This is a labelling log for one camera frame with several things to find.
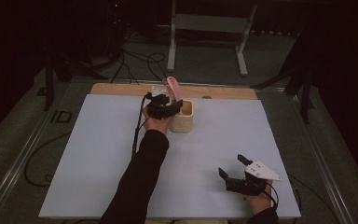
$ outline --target floor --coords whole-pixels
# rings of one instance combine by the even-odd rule
[[[134,35],[124,45],[125,64],[115,83],[153,82],[152,74],[174,76],[183,85],[214,85],[249,88],[279,73],[296,41],[281,35],[250,35],[244,58],[249,76],[241,77],[235,57],[236,38],[225,35],[216,40],[192,40],[193,33],[181,33],[176,65],[168,73],[166,56],[169,37],[166,31],[154,40]],[[161,62],[146,63],[151,55]],[[137,55],[142,61],[131,55]],[[116,63],[100,72],[112,77]],[[84,97],[94,83],[90,77],[75,76],[70,83],[56,80],[56,98],[44,112],[45,98],[36,96],[44,87],[44,70],[35,77],[34,86],[12,109],[0,125],[0,223],[96,223],[93,220],[55,220],[39,218],[38,212],[48,191],[48,183],[60,161]],[[302,217],[281,223],[358,223],[358,169],[339,131],[326,111],[316,87],[311,89],[313,108],[310,124],[298,115],[298,100],[282,92],[287,79],[264,90],[257,97],[265,107],[268,121],[291,176]],[[69,122],[51,122],[54,111],[72,112]],[[231,220],[234,224],[245,219]]]

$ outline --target gray floor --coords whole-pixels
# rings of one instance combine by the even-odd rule
[[[174,72],[165,71],[167,59],[160,64],[164,73],[176,77],[182,83],[246,88],[277,75],[294,41],[285,36],[251,35],[244,53],[248,77],[239,75],[234,43],[229,39],[213,43],[182,40],[178,43]],[[145,55],[154,52],[168,55],[168,47],[167,38],[162,37],[155,41],[129,41],[124,49]],[[137,80],[156,81],[145,62],[130,55],[125,57],[131,74]],[[162,71],[155,64],[151,67],[162,77]],[[118,64],[115,64],[101,74],[112,77],[117,68]],[[116,81],[129,82],[128,73],[129,70],[123,68]],[[63,222],[38,217],[48,189],[28,184],[22,173],[23,165],[16,167],[12,164],[18,155],[30,156],[23,153],[27,147],[38,150],[29,163],[28,174],[34,182],[48,183],[45,175],[54,174],[84,97],[96,81],[89,77],[75,77],[69,84],[56,83],[57,99],[52,110],[71,111],[74,116],[69,123],[47,122],[43,125],[38,122],[41,119],[49,121],[52,115],[51,112],[43,112],[45,99],[36,96],[39,88],[44,86],[43,75],[44,71],[41,71],[35,78],[34,87],[22,97],[0,125],[0,186],[7,184],[5,180],[14,181],[10,185],[13,188],[0,188],[0,196],[6,195],[0,197],[0,223]],[[296,223],[337,223],[329,209],[335,211],[338,218],[349,212],[349,215],[344,216],[346,221],[341,223],[358,223],[358,169],[345,142],[316,88],[312,88],[311,92],[315,108],[310,110],[310,125],[302,122],[297,113],[296,98],[282,93],[286,81],[274,84],[273,88],[258,91],[257,97],[266,109],[288,174],[301,181],[292,179],[294,190],[297,189],[295,195],[298,192],[301,199],[298,202],[301,202],[302,217]],[[40,138],[33,137],[35,127],[41,126],[44,128]],[[19,172],[17,175],[6,175],[10,169],[17,169]],[[337,198],[337,192],[341,197],[338,200],[344,203],[341,207],[335,207],[337,203],[332,202]],[[282,220],[282,223],[293,222]],[[245,220],[233,220],[233,223],[245,223]]]

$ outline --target white board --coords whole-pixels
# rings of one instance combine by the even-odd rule
[[[260,160],[283,181],[278,215],[300,217],[296,199],[266,113],[257,100],[188,99],[194,103],[190,133],[171,133],[149,203],[149,218],[250,217],[248,204],[226,191],[218,167],[244,178],[241,154]],[[40,217],[99,218],[110,204],[131,159],[142,97],[88,95],[57,168]],[[144,136],[141,130],[138,143]]]

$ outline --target beige cup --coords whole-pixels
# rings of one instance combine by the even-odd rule
[[[191,101],[183,101],[182,114],[173,117],[170,130],[173,133],[188,133],[193,125],[194,106]]]

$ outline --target black sleeve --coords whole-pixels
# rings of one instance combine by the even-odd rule
[[[163,133],[155,130],[145,133],[100,223],[145,224],[147,206],[168,147]]]
[[[278,215],[274,208],[270,207],[257,213],[248,220],[248,224],[278,224]]]

